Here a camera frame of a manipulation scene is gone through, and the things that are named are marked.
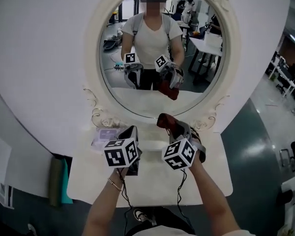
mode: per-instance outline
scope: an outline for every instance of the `mirror frame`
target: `mirror frame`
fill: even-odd
[[[113,11],[123,0],[102,0],[88,24],[85,34],[85,73],[88,86],[84,91],[93,108],[92,125],[96,127],[122,127],[135,125],[139,129],[155,129],[157,118],[143,117],[122,106],[106,86],[100,67],[100,41],[102,32],[110,18],[107,11]],[[229,0],[206,0],[213,7],[223,33],[222,66],[214,80],[216,83],[206,97],[190,110],[175,118],[189,123],[197,131],[212,128],[216,120],[216,109],[223,105],[230,85],[238,70],[240,57],[240,32],[235,12]]]

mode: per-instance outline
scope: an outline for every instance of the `bracelet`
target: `bracelet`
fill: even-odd
[[[107,178],[107,180],[108,180],[108,182],[110,183],[110,184],[112,184],[118,191],[121,191],[121,189],[117,186],[117,185],[115,185],[115,183],[113,182],[113,181],[111,181],[110,180],[110,178]]]

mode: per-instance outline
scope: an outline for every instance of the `brown wall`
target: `brown wall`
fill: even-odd
[[[285,37],[279,54],[282,55],[287,65],[295,63],[295,44],[289,38]]]

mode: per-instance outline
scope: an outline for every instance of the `mirror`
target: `mirror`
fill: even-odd
[[[179,115],[215,86],[223,68],[223,26],[205,0],[123,0],[109,16],[101,72],[129,111]]]

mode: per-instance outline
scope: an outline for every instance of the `black pants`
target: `black pants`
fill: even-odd
[[[153,90],[157,90],[157,85],[160,80],[159,73],[155,69],[145,69],[141,78],[140,78],[140,87],[141,90],[151,90],[153,85]]]
[[[195,232],[192,228],[181,218],[173,214],[170,210],[163,208],[163,207],[155,207],[154,209],[154,216],[156,221],[156,226],[166,226],[170,228],[176,228],[185,231],[188,234],[194,235]],[[150,221],[145,221],[141,225],[138,225],[128,231],[126,236],[133,236],[137,232],[150,229],[152,226]]]

